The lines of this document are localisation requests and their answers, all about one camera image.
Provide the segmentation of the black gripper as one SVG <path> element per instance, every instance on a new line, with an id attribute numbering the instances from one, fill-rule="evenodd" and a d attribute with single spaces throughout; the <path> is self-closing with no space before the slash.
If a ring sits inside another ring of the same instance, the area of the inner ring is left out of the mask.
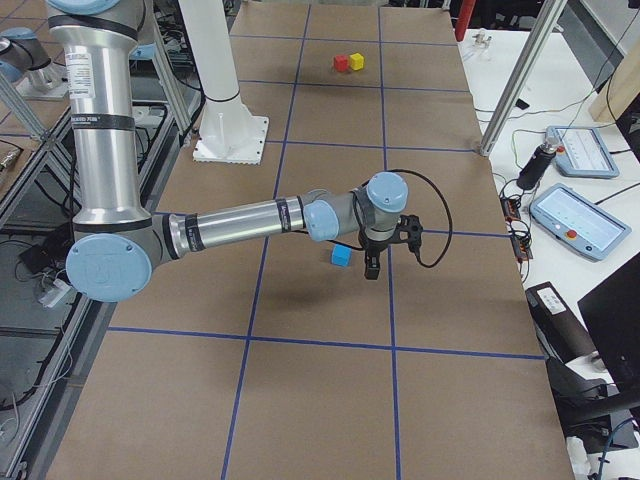
<path id="1" fill-rule="evenodd" d="M 365 252 L 364 276 L 367 280 L 379 278 L 381 264 L 380 253 L 387 249 L 394 233 L 391 230 L 364 230 L 360 232 L 360 244 Z"/>

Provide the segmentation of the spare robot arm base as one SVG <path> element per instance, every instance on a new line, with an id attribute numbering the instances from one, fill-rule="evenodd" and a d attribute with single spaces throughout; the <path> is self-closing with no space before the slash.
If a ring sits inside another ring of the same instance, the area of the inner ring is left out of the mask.
<path id="1" fill-rule="evenodd" d="M 27 27 L 1 32 L 1 73 L 28 100 L 58 101 L 68 95 L 66 68 L 53 62 Z"/>

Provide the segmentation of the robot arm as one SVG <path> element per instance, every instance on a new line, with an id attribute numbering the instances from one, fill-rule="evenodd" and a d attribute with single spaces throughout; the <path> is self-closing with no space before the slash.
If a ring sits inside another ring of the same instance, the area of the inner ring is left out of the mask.
<path id="1" fill-rule="evenodd" d="M 152 31 L 147 1 L 51 1 L 52 35 L 63 46 L 82 203 L 66 273 L 81 294 L 120 302 L 145 288 L 154 269 L 191 252 L 289 232 L 315 241 L 356 233 L 365 275 L 380 254 L 410 241 L 417 220 L 405 214 L 408 186 L 390 172 L 348 193 L 315 190 L 207 214 L 149 213 L 136 161 L 129 59 Z"/>

